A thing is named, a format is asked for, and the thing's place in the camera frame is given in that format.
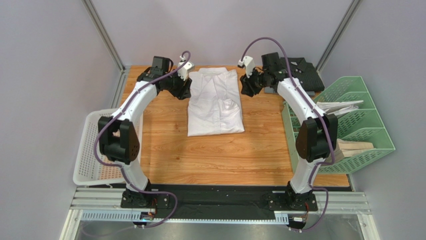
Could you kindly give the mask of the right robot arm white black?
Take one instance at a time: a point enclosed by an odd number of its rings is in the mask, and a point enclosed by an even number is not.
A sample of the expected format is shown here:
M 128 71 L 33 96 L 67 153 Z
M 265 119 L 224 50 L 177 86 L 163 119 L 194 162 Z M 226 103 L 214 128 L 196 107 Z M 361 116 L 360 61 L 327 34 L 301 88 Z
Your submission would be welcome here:
M 319 167 L 334 155 L 337 143 L 338 118 L 327 114 L 308 96 L 300 81 L 293 77 L 288 63 L 283 63 L 278 53 L 262 55 L 262 68 L 258 71 L 254 59 L 244 56 L 238 67 L 245 70 L 240 78 L 241 93 L 253 97 L 263 88 L 275 88 L 295 113 L 299 132 L 295 141 L 298 164 L 288 183 L 291 198 L 308 196 Z

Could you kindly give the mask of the white long sleeve shirt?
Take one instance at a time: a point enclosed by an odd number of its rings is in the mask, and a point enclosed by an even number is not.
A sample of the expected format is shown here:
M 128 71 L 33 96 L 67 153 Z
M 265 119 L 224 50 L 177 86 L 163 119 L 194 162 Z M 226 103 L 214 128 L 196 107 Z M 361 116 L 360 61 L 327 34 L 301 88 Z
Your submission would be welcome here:
M 225 67 L 191 72 L 187 136 L 238 134 L 245 131 L 238 73 Z

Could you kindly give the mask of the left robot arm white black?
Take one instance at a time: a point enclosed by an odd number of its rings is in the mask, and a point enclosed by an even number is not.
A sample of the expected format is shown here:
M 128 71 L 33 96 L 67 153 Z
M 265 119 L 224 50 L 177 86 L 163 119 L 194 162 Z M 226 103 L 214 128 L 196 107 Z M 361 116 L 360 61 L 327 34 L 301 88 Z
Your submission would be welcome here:
M 146 107 L 161 91 L 168 91 L 178 100 L 190 98 L 189 72 L 195 67 L 190 61 L 190 52 L 181 54 L 176 69 L 173 65 L 170 58 L 154 56 L 151 66 L 137 77 L 124 103 L 111 116 L 102 116 L 97 122 L 95 158 L 99 161 L 103 155 L 109 163 L 102 161 L 102 165 L 120 170 L 126 182 L 124 198 L 144 205 L 151 202 L 153 193 L 149 179 L 137 163 L 141 143 L 135 127 Z

